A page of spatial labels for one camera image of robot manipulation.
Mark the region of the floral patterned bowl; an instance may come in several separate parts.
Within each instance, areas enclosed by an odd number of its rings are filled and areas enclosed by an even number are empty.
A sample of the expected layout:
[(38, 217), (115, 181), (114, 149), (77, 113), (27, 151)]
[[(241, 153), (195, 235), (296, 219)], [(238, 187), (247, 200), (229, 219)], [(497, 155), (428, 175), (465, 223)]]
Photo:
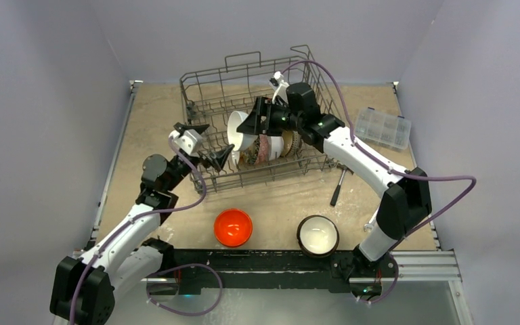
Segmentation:
[(251, 159), (253, 165), (260, 165), (268, 161), (270, 144), (268, 136), (260, 135), (254, 143), (254, 154)]

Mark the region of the orange bowl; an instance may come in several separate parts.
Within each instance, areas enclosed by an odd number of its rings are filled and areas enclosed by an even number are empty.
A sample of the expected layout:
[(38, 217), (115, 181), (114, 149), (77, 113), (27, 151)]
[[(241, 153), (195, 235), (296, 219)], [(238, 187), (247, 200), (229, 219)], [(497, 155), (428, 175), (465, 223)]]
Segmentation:
[(216, 217), (213, 233), (217, 241), (229, 248), (247, 243), (253, 233), (250, 216), (240, 209), (227, 209)]

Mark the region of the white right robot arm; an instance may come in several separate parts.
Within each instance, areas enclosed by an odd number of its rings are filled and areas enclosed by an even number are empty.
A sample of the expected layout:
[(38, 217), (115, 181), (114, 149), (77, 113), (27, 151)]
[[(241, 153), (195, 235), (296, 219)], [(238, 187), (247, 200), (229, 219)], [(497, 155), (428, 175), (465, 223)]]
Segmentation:
[(236, 130), (268, 136), (296, 131), (305, 144), (345, 165), (377, 193), (376, 224), (353, 250), (354, 269), (363, 276), (377, 270), (379, 259), (432, 211), (426, 173), (418, 167), (407, 170), (356, 140), (341, 119), (321, 112), (307, 83), (288, 86), (285, 101), (257, 97)]

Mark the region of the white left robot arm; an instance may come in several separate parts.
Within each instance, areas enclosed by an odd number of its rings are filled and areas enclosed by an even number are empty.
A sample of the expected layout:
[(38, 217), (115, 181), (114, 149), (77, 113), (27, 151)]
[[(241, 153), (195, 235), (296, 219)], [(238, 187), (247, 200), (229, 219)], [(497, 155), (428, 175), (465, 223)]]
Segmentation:
[[(207, 187), (198, 166), (220, 171), (231, 156), (232, 144), (210, 154), (201, 152), (208, 128), (208, 124), (175, 124), (168, 136), (173, 158), (152, 154), (144, 160), (139, 195), (120, 223), (79, 257), (67, 256), (59, 262), (49, 303), (53, 315), (69, 324), (105, 324), (120, 297), (147, 276), (178, 276), (183, 269), (195, 267), (219, 277), (202, 263), (177, 264), (172, 245), (149, 238), (172, 213), (192, 209), (204, 200)], [(173, 190), (189, 175), (199, 178), (202, 192), (193, 203), (179, 207)]]

